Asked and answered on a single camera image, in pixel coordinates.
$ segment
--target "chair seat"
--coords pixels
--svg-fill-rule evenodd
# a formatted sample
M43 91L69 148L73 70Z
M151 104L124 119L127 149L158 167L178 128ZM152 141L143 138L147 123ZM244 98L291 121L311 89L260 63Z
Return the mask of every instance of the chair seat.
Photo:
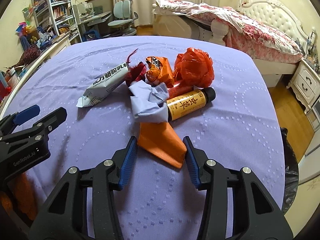
M132 19L128 19L128 20L116 20L116 21L112 21L108 23L108 26L110 27L118 27L118 26L122 26L125 25L127 23L132 22Z

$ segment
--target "yellow bottle label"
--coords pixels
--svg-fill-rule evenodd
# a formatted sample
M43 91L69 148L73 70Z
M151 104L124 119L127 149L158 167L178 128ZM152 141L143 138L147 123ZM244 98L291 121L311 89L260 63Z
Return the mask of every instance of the yellow bottle label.
M199 89L167 100L172 120L204 107L205 103L205 95Z

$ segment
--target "black bottle cap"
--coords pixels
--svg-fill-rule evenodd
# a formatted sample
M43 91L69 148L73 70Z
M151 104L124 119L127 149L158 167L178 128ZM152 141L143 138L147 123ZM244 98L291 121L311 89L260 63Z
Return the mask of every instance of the black bottle cap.
M208 98L207 103L213 101L216 98L216 92L211 87L201 89L201 91L207 95L207 98Z

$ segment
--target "floral blanket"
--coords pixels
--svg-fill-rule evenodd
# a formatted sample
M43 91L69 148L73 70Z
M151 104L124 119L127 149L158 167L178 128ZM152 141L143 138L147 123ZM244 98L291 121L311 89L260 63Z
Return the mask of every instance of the floral blanket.
M228 25L226 46L241 50L253 58L284 63L295 63L302 58L299 46L284 33L231 7L220 8L181 0L156 0L156 3L161 9L185 15L209 26L213 20Z

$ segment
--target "bookshelf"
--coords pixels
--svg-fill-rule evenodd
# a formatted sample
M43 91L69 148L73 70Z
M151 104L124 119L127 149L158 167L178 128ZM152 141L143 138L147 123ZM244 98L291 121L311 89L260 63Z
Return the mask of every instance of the bookshelf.
M37 26L43 29L51 26L56 35L65 32L68 28L70 30L69 41L79 37L82 42L71 0L32 0L32 4L36 1L40 3L38 9L33 12Z

